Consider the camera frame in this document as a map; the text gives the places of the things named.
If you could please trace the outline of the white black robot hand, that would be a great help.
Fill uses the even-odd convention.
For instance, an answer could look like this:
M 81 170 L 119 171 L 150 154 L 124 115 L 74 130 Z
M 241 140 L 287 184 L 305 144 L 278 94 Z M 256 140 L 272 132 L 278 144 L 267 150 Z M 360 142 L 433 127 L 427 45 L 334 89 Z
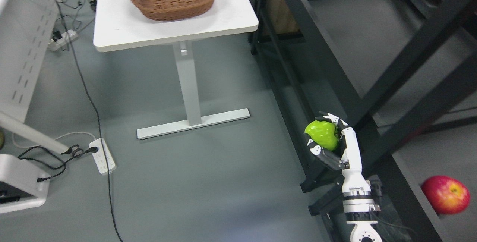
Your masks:
M 343 193 L 352 191 L 370 191 L 371 187 L 362 175 L 360 148 L 353 127 L 331 113 L 322 113 L 313 121 L 328 121 L 337 126 L 339 143 L 334 151 L 330 151 L 314 142 L 308 134 L 307 147 L 317 159 L 329 169 L 341 171 L 344 182 L 341 186 Z

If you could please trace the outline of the white robot forearm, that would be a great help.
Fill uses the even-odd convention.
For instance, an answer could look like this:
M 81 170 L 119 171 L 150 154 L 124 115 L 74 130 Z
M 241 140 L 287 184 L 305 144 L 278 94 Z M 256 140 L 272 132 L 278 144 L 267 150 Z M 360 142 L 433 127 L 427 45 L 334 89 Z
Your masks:
M 351 242 L 382 242 L 380 234 L 373 227 L 377 220 L 373 213 L 380 211 L 370 191 L 352 191 L 344 193 L 344 213 L 346 222 L 353 226 Z

